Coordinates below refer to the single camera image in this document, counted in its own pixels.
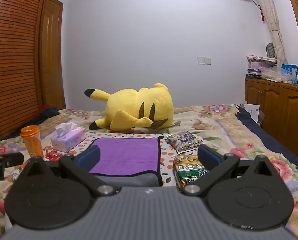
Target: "white logo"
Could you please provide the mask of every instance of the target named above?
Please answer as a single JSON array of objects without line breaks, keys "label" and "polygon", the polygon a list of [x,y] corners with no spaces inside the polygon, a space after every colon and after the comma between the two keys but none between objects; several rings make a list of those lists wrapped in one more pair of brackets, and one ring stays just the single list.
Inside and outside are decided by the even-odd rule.
[{"label": "white logo", "polygon": [[150,194],[150,193],[152,193],[153,192],[153,189],[147,189],[147,190],[145,190],[145,192],[147,193],[147,194]]}]

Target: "purple towel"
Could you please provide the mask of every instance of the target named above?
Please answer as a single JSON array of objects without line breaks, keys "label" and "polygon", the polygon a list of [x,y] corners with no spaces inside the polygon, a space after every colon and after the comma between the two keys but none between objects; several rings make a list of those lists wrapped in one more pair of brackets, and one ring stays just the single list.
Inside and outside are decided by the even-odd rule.
[{"label": "purple towel", "polygon": [[99,138],[100,160],[89,171],[112,176],[129,176],[146,171],[160,174],[160,138]]}]

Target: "triangular hole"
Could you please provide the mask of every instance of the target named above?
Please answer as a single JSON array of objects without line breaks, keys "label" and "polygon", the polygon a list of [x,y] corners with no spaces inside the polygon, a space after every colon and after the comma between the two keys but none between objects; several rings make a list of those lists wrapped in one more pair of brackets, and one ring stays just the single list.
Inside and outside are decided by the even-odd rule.
[{"label": "triangular hole", "polygon": [[272,176],[272,173],[265,162],[259,162],[257,168],[254,170],[254,173]]},{"label": "triangular hole", "polygon": [[44,170],[41,168],[40,163],[33,163],[32,167],[27,173],[27,176],[44,174]]}]

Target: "white tissue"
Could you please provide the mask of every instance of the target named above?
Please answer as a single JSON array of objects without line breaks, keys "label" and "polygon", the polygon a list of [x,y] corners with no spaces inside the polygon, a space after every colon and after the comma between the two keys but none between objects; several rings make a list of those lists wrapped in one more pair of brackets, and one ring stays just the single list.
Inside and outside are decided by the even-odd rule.
[{"label": "white tissue", "polygon": [[58,137],[64,136],[66,133],[77,129],[78,125],[73,123],[73,122],[68,122],[68,123],[61,123],[59,125],[57,125],[56,128],[56,132]]}]

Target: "paper document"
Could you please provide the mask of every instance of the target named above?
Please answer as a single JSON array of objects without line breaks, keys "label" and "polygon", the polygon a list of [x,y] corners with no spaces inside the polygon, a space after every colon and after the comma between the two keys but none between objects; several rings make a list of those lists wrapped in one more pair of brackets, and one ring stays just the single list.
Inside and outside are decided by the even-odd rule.
[{"label": "paper document", "polygon": [[256,123],[258,122],[258,117],[259,117],[259,110],[260,106],[259,105],[250,105],[250,104],[244,104],[244,109],[251,114],[251,118],[253,121]]}]

